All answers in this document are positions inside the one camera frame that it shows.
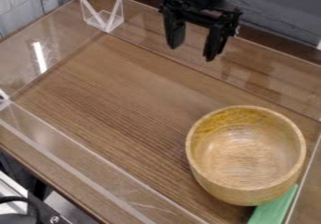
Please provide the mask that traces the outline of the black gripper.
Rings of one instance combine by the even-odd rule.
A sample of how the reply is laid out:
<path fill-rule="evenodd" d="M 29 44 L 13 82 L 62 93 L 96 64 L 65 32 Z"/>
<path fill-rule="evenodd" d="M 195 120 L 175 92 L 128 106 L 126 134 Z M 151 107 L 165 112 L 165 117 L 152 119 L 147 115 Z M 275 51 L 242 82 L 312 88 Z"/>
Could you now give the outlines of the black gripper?
<path fill-rule="evenodd" d="M 161 0 L 159 12 L 163 15 L 165 39 L 175 49 L 184 41 L 185 23 L 209 29 L 203 56 L 211 61 L 223 51 L 228 31 L 235 28 L 242 15 L 240 9 L 225 0 Z"/>

